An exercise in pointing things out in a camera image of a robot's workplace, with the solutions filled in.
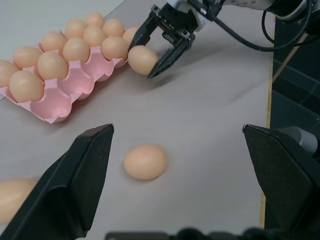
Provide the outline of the beige egg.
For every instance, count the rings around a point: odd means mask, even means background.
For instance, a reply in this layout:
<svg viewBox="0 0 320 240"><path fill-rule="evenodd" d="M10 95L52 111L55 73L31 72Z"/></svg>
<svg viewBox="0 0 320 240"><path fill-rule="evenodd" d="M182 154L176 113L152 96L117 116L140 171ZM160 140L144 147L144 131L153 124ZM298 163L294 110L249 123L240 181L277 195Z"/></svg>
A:
<svg viewBox="0 0 320 240"><path fill-rule="evenodd" d="M138 27L131 27L125 30L124 34L122 35L122 38L127 42L128 46L130 46L136 32L138 30Z"/></svg>
<svg viewBox="0 0 320 240"><path fill-rule="evenodd" d="M107 35L97 25L89 25L83 32L83 39L90 47L101 46Z"/></svg>
<svg viewBox="0 0 320 240"><path fill-rule="evenodd" d="M128 52L127 60L136 73L147 76L156 65L158 56L152 49L137 45Z"/></svg>
<svg viewBox="0 0 320 240"><path fill-rule="evenodd" d="M80 18L71 19L66 24L64 36L67 40L74 37L82 38L87 26L87 23Z"/></svg>
<svg viewBox="0 0 320 240"><path fill-rule="evenodd" d="M0 59L0 88L7 87L11 76L20 70L21 69L15 64L7 60Z"/></svg>
<svg viewBox="0 0 320 240"><path fill-rule="evenodd" d="M47 33L41 39L41 47L44 52L62 51L67 40L57 32Z"/></svg>
<svg viewBox="0 0 320 240"><path fill-rule="evenodd" d="M164 173L167 166L167 153L155 144L142 144L131 149L123 161L126 173L142 181L156 179Z"/></svg>
<svg viewBox="0 0 320 240"><path fill-rule="evenodd" d="M0 181L0 224L8 224L12 220L36 184L33 178Z"/></svg>
<svg viewBox="0 0 320 240"><path fill-rule="evenodd" d="M84 39L72 37L65 43L62 55L67 63L73 61L86 63L90 57L90 52L90 46Z"/></svg>
<svg viewBox="0 0 320 240"><path fill-rule="evenodd" d="M98 26L100 28L103 27L105 21L104 21L104 17L99 13L99 12L92 12L90 13L86 18L85 18L85 22L88 25L95 25Z"/></svg>
<svg viewBox="0 0 320 240"><path fill-rule="evenodd" d="M39 101L44 96L45 83L37 75L20 70L11 76L9 90L18 103Z"/></svg>
<svg viewBox="0 0 320 240"><path fill-rule="evenodd" d="M44 52L38 59L37 70L43 80L65 79L68 75L68 65L56 52Z"/></svg>
<svg viewBox="0 0 320 240"><path fill-rule="evenodd" d="M129 45L119 36L109 36L101 44L101 52L107 60L126 58Z"/></svg>
<svg viewBox="0 0 320 240"><path fill-rule="evenodd" d="M107 37L110 37L110 36L122 37L125 32L123 23L116 18L108 19L104 23L102 30Z"/></svg>
<svg viewBox="0 0 320 240"><path fill-rule="evenodd" d="M13 52L13 62L19 68L36 67L39 57L43 54L38 48L22 46Z"/></svg>

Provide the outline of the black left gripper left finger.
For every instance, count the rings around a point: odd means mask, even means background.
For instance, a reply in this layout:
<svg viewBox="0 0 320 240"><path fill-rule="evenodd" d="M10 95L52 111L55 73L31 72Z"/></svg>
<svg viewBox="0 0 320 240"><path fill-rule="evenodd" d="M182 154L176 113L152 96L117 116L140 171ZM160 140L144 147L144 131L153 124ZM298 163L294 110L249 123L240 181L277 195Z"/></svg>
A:
<svg viewBox="0 0 320 240"><path fill-rule="evenodd" d="M114 126L91 128L42 175L0 240L76 240L87 236L105 184Z"/></svg>

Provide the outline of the grey rounded robot body part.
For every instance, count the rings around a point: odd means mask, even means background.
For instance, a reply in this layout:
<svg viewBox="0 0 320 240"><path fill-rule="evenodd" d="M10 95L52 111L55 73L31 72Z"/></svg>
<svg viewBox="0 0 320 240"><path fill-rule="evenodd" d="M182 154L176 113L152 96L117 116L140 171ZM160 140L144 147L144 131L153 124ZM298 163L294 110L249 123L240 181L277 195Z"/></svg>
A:
<svg viewBox="0 0 320 240"><path fill-rule="evenodd" d="M293 138L313 158L320 158L320 138L297 126L278 128L277 131Z"/></svg>

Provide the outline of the pink egg tray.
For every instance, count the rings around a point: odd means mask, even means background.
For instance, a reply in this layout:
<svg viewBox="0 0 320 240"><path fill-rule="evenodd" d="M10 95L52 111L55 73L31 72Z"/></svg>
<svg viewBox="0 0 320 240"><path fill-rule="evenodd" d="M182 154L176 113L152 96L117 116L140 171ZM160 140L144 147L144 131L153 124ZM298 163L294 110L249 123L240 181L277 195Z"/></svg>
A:
<svg viewBox="0 0 320 240"><path fill-rule="evenodd" d="M44 95L41 100L18 103L8 86L0 87L0 95L45 122L58 123L70 115L75 101L83 100L92 93L95 83L106 81L115 69L126 63L127 59L123 58L107 60L101 48L94 46L90 48L87 62L77 60L69 63L65 79L44 81Z"/></svg>

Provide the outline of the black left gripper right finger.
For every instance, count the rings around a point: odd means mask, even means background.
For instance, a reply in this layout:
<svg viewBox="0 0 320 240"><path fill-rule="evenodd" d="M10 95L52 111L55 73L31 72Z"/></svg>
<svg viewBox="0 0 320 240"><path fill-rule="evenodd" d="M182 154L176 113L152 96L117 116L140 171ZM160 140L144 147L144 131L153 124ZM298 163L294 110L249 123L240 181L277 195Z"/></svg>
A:
<svg viewBox="0 0 320 240"><path fill-rule="evenodd" d="M320 232L320 162L278 130L246 124L242 132L257 181L279 225Z"/></svg>

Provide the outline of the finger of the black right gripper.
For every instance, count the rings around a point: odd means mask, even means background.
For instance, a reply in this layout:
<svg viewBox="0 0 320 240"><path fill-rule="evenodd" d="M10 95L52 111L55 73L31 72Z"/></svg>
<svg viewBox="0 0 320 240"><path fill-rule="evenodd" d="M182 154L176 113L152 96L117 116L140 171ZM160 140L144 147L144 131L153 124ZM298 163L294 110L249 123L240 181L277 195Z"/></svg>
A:
<svg viewBox="0 0 320 240"><path fill-rule="evenodd" d="M144 23L138 28L130 42L128 50L135 46L145 46L151 39L151 34L158 27L160 18L157 15L150 14Z"/></svg>
<svg viewBox="0 0 320 240"><path fill-rule="evenodd" d="M157 61L147 78L152 79L169 69L187 50L190 49L193 38L181 38L173 48L168 49Z"/></svg>

